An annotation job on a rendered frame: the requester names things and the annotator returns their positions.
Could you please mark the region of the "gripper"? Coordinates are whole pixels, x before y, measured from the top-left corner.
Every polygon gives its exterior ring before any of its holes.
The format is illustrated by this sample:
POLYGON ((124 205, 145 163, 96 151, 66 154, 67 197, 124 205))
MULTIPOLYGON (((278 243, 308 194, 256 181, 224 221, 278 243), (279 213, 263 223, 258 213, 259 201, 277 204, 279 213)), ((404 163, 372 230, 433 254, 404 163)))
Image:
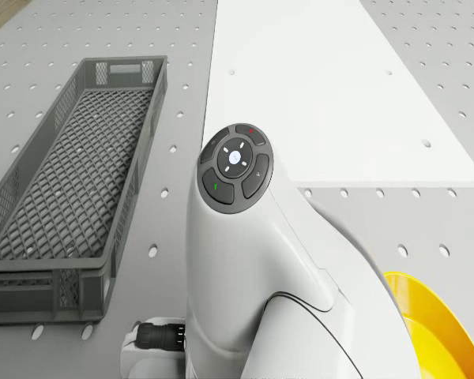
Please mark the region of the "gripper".
POLYGON ((185 379, 185 327, 182 317, 136 322, 120 351, 122 379, 185 379))

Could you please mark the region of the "yellow bowl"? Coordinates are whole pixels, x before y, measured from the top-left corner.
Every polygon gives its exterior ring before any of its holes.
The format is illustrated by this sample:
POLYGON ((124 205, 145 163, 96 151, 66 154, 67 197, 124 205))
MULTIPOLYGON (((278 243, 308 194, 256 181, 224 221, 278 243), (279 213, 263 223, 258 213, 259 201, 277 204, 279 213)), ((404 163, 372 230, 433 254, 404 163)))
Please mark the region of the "yellow bowl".
POLYGON ((403 272, 384 277, 412 338, 422 379, 474 379, 474 342, 443 300, 403 272))

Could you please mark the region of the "dark grey basket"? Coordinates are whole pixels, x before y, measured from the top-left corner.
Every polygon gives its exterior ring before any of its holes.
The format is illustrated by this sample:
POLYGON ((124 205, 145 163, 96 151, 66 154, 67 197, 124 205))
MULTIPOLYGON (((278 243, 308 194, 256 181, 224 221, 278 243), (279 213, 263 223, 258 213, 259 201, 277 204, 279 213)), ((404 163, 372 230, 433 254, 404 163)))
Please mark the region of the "dark grey basket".
POLYGON ((167 58, 86 58, 0 181, 0 325, 109 306, 167 91, 167 58))

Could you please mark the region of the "white board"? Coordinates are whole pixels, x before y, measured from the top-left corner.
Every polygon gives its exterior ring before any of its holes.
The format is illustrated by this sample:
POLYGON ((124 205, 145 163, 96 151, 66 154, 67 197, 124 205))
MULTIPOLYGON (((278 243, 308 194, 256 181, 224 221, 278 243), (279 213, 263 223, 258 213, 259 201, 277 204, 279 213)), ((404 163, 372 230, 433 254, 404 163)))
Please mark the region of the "white board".
POLYGON ((203 137, 260 128, 299 186, 474 186, 359 0, 218 0, 203 137))

